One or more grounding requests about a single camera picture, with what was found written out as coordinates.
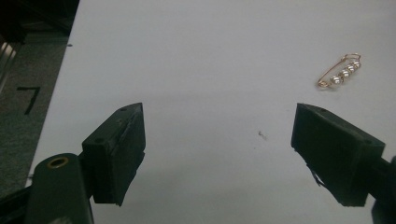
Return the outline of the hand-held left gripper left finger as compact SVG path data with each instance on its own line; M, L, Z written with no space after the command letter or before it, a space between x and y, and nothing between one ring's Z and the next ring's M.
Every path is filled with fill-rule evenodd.
M90 172L96 203L122 205L145 147L142 103L117 109L82 142L82 161Z

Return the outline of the gold pearl brooch pin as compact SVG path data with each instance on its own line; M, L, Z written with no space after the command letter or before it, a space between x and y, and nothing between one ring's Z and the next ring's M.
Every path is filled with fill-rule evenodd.
M324 72L317 81L321 89L331 89L343 85L361 68L361 55L348 53Z

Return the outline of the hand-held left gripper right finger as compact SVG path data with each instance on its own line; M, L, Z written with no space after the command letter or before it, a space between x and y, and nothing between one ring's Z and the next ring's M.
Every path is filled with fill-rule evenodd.
M334 113L297 104L291 146L341 205L386 200L386 144Z

